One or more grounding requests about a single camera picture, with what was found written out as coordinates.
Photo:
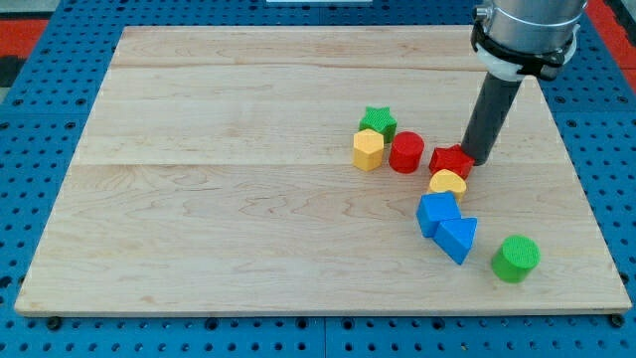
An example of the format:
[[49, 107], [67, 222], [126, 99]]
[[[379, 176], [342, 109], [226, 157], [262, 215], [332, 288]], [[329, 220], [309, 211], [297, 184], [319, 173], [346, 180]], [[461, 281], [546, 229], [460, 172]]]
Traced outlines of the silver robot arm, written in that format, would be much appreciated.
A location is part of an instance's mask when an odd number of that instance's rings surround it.
[[586, 0], [484, 0], [473, 8], [471, 46], [501, 81], [552, 81], [577, 49], [586, 6]]

